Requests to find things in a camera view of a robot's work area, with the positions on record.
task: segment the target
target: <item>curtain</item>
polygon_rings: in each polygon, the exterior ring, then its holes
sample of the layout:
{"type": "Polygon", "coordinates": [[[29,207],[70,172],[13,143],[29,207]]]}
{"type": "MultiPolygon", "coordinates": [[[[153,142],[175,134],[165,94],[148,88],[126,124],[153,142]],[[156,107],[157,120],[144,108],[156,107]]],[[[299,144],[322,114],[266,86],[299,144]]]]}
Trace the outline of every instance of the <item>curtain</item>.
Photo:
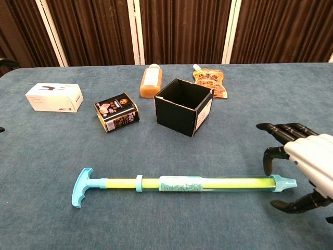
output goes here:
{"type": "MultiPolygon", "coordinates": [[[[0,0],[0,6],[0,57],[24,68],[59,66],[36,2],[0,0]]],[[[2,67],[0,76],[9,70],[2,67]]]]}
{"type": "Polygon", "coordinates": [[[333,0],[242,0],[230,63],[328,62],[333,0]]]}
{"type": "Polygon", "coordinates": [[[231,0],[140,0],[145,63],[220,64],[230,5],[231,0]]]}
{"type": "Polygon", "coordinates": [[[134,64],[126,0],[47,0],[69,66],[134,64]]]}

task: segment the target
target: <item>orange bottle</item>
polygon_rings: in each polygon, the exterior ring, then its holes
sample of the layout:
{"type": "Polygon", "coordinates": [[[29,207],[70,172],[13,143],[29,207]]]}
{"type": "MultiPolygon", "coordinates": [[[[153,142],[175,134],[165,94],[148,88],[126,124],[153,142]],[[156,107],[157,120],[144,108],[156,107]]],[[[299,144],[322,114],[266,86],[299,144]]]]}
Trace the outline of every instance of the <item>orange bottle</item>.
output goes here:
{"type": "Polygon", "coordinates": [[[140,96],[153,98],[162,88],[162,69],[157,64],[152,64],[145,69],[140,85],[140,96]]]}

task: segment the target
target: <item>blue table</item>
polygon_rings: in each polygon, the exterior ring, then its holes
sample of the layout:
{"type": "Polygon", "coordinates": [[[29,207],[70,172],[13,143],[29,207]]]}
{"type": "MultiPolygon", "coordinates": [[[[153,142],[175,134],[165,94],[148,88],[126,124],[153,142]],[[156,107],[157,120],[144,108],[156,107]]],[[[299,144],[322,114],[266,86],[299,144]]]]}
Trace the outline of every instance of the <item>blue table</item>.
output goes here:
{"type": "MultiPolygon", "coordinates": [[[[274,161],[274,173],[298,187],[282,193],[90,189],[81,209],[71,205],[84,167],[94,168],[92,178],[263,176],[263,152],[280,144],[257,123],[333,134],[333,64],[206,66],[224,71],[228,99],[214,100],[193,138],[156,123],[153,100],[139,96],[146,66],[18,69],[0,78],[0,249],[331,249],[332,205],[299,215],[270,205],[312,191],[286,160],[274,161]],[[34,111],[25,93],[38,82],[79,84],[79,111],[34,111]],[[106,133],[93,104],[122,92],[140,122],[106,133]]],[[[164,86],[193,81],[191,65],[161,68],[164,86]]]]}

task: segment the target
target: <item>toy water pump gun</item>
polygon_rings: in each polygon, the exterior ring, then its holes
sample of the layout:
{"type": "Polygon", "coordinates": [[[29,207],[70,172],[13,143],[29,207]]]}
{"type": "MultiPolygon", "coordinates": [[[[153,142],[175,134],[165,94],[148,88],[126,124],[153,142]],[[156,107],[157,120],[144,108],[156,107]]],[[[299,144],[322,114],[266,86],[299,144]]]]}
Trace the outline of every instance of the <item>toy water pump gun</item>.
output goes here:
{"type": "Polygon", "coordinates": [[[81,208],[85,191],[89,188],[134,189],[160,192],[213,192],[213,191],[272,191],[296,187],[296,180],[272,174],[268,178],[203,178],[200,176],[161,176],[133,179],[90,179],[92,168],[84,168],[73,189],[72,205],[81,208]]]}

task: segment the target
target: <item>black can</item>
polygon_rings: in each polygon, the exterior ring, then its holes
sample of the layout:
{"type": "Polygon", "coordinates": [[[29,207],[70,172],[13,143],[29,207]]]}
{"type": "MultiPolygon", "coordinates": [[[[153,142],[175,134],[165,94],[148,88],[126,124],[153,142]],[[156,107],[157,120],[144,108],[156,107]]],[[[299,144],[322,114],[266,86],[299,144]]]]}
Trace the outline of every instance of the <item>black can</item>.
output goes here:
{"type": "Polygon", "coordinates": [[[140,119],[136,104],[126,93],[95,103],[94,107],[106,132],[140,119]]]}

